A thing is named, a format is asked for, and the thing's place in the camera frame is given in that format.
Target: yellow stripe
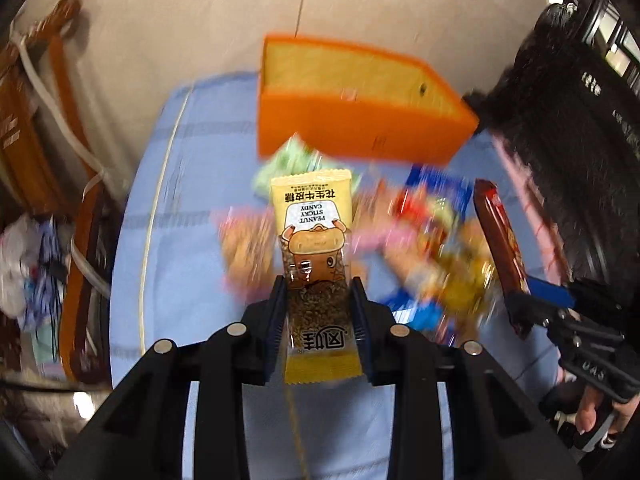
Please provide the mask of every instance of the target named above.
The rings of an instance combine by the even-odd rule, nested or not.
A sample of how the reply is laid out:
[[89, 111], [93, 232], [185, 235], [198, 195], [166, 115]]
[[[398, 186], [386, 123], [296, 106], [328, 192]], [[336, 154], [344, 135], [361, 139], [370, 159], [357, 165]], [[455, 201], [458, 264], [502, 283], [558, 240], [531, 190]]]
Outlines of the yellow stripe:
[[146, 227], [146, 240], [145, 240], [145, 252], [142, 256], [142, 272], [140, 273], [140, 290], [138, 291], [138, 329], [140, 330], [140, 355], [143, 355], [146, 351], [145, 346], [145, 283], [146, 283], [146, 265], [149, 261], [149, 248], [151, 247], [151, 232], [154, 225], [154, 218], [156, 217], [156, 211], [158, 210], [158, 202], [160, 199], [160, 190], [162, 189], [162, 181], [164, 180], [164, 172], [166, 171], [166, 165], [169, 161], [169, 154], [171, 153], [171, 147], [174, 144], [175, 133], [180, 125], [182, 114], [187, 105], [187, 101], [193, 92], [193, 85], [189, 88], [187, 95], [182, 102], [180, 113], [175, 120], [174, 129], [169, 137], [169, 142], [166, 145], [166, 151], [164, 152], [164, 160], [162, 161], [162, 169], [160, 170], [160, 176], [158, 177], [158, 183], [156, 184], [156, 194], [151, 206], [151, 215], [149, 217], [149, 224]]

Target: gold candy wrapper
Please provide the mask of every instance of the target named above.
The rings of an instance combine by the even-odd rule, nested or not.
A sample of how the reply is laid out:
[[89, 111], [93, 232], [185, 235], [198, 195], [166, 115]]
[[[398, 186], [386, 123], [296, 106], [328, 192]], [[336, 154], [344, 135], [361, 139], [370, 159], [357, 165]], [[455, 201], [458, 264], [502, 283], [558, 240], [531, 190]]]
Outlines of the gold candy wrapper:
[[271, 179], [276, 232], [288, 283], [285, 382], [362, 373], [349, 310], [351, 171]]

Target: silver screw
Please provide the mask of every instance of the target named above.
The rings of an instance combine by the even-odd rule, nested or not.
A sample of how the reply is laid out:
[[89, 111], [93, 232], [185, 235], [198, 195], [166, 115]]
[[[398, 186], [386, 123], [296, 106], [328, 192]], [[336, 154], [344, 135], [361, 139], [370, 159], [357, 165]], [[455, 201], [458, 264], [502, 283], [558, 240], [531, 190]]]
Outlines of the silver screw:
[[158, 354], [166, 354], [174, 347], [174, 344], [168, 339], [161, 339], [154, 344], [154, 352]]
[[389, 331], [391, 332], [391, 335], [394, 335], [396, 337], [407, 337], [411, 333], [409, 327], [399, 324], [393, 325], [391, 329], [389, 329]]
[[470, 355], [478, 355], [482, 353], [482, 345], [478, 341], [467, 341], [462, 345], [462, 348]]
[[239, 336], [246, 332], [246, 325], [243, 323], [232, 323], [226, 327], [226, 333], [232, 336]]

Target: cartoon cow face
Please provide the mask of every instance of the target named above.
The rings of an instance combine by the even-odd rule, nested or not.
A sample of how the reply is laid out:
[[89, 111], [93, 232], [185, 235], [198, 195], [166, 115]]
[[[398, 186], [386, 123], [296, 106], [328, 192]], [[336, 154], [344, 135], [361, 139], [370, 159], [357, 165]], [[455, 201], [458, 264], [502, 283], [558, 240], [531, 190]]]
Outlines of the cartoon cow face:
[[316, 224], [310, 230], [297, 232], [292, 225], [282, 232], [282, 239], [287, 242], [298, 275], [304, 282], [333, 282], [344, 278], [343, 273], [336, 274], [335, 267], [347, 227], [339, 220], [332, 223], [332, 228]]

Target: orange box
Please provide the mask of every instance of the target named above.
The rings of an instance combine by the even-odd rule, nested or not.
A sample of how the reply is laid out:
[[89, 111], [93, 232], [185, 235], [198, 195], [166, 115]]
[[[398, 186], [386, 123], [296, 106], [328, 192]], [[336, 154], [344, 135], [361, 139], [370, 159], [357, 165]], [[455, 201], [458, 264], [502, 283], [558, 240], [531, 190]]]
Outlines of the orange box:
[[294, 133], [331, 156], [445, 165], [478, 118], [418, 59], [338, 41], [268, 35], [258, 154]]

